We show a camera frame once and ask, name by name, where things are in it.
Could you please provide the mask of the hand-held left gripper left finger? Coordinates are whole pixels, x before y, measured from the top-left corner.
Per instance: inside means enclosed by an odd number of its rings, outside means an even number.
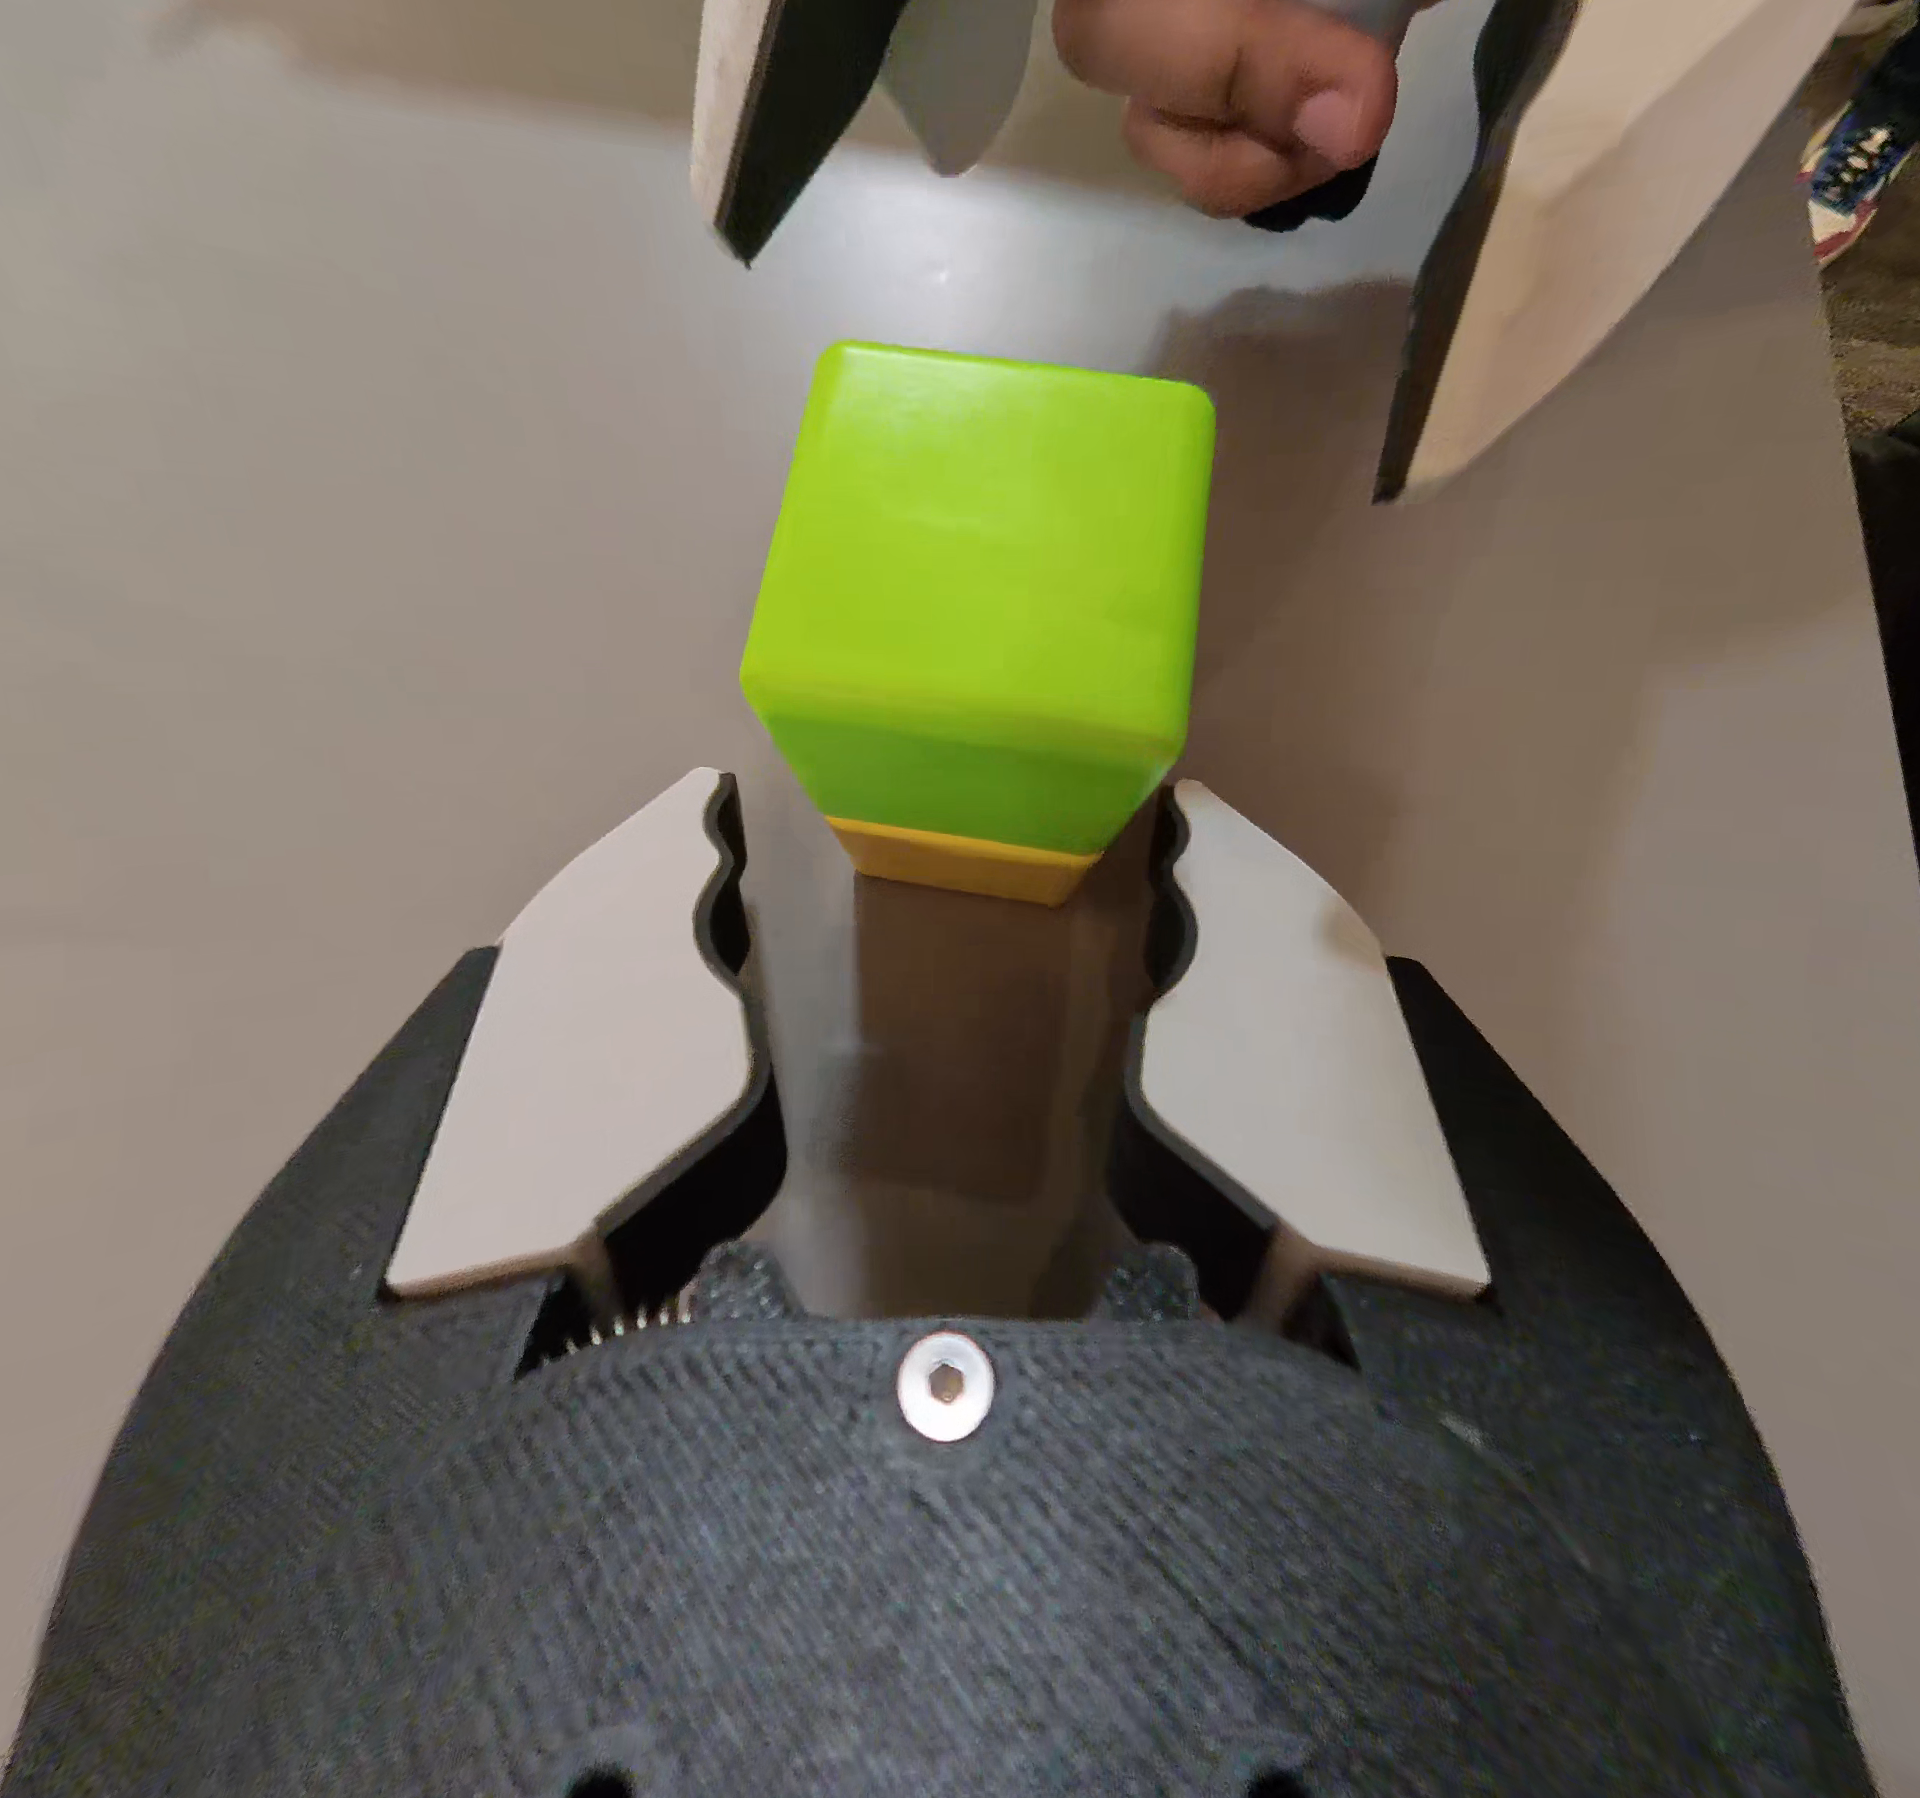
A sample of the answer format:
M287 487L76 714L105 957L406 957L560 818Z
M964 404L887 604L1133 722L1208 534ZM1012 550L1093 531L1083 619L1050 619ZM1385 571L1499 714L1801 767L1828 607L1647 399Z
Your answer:
M738 779L697 767L505 928L390 1294L560 1274L594 1316L651 1316L769 1209L785 1147L745 831Z

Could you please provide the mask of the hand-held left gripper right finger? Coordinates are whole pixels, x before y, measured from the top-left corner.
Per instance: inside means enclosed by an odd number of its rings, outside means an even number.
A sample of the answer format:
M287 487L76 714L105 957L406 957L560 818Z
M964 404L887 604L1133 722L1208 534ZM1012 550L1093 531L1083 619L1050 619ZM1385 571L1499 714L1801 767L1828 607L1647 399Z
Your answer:
M1127 1236L1203 1316L1292 1331L1326 1281L1474 1309L1494 1287L1377 934L1206 785L1163 791L1150 996L1110 1159Z

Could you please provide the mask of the yellow cube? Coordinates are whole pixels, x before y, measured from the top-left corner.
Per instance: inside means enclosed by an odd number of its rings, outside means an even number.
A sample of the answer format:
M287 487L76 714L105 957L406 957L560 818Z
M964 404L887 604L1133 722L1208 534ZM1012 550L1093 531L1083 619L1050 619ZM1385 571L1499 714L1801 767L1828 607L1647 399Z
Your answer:
M827 819L858 876L964 897L1065 905L1103 853L1068 853L906 825Z

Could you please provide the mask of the lime green cube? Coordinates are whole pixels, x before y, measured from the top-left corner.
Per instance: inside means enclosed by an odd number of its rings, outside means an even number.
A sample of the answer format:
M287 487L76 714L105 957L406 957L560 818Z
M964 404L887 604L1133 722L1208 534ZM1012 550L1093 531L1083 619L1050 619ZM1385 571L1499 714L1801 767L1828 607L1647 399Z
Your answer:
M1106 853L1186 743L1213 456L1186 381L829 345L740 665L807 798Z

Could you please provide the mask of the grey desk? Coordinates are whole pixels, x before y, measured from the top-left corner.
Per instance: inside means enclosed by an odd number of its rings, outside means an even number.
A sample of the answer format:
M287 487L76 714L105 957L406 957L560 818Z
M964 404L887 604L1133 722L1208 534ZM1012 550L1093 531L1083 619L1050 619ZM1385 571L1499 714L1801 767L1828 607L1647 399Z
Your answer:
M986 168L865 119L740 271L698 0L4 0L4 1738L170 1320L466 946L738 774L834 1313L1042 1309L1139 840L1054 912L852 870L738 665L818 354L1182 376L1186 772L1427 963L1678 1268L1865 1732L1917 1690L1917 880L1798 128L1471 473L1374 507L1480 4L1272 250L1048 58Z

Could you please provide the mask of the person's right hand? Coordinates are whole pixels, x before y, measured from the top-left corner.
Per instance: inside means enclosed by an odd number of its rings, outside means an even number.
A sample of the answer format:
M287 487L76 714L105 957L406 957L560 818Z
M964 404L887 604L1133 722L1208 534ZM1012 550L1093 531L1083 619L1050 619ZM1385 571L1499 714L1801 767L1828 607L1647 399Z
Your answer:
M1123 102L1133 156L1218 220L1367 165L1396 110L1393 52L1296 0L1057 0L1051 38Z

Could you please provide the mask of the person's patterned sneaker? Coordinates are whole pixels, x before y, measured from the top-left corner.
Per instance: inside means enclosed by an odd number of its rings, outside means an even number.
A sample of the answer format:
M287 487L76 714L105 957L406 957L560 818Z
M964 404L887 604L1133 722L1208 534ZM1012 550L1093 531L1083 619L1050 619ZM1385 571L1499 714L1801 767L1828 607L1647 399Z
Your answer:
M1917 146L1914 119L1862 102L1840 108L1812 135L1799 182L1820 271L1861 244Z

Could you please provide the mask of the person's black clothed legs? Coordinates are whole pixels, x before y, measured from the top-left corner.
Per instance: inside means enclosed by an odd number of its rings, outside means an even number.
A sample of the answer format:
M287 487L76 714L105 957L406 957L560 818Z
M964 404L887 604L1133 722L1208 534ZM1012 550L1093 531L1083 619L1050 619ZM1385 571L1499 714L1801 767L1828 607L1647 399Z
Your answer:
M1918 412L1849 443L1910 816L1918 818Z

